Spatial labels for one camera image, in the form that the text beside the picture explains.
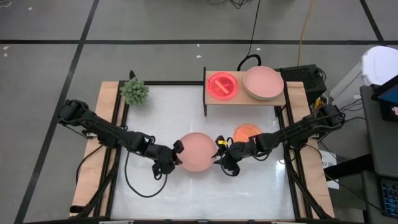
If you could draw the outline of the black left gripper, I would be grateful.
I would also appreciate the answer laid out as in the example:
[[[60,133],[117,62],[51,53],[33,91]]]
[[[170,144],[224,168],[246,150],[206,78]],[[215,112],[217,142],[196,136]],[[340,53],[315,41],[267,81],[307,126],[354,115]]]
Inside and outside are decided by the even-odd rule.
[[[184,150],[181,140],[175,141],[173,147],[172,150],[167,146],[153,144],[147,148],[146,156],[155,162],[152,166],[153,174],[170,174],[175,166],[183,164],[176,154]]]

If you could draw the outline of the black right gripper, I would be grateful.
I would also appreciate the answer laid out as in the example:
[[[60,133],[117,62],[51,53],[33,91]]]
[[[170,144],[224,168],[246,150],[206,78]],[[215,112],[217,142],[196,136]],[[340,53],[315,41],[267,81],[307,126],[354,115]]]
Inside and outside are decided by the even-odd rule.
[[[216,146],[218,149],[212,156],[213,163],[221,165],[221,170],[226,175],[238,175],[240,173],[238,162],[257,152],[255,142],[236,142],[228,147],[228,140],[223,136],[216,138]]]

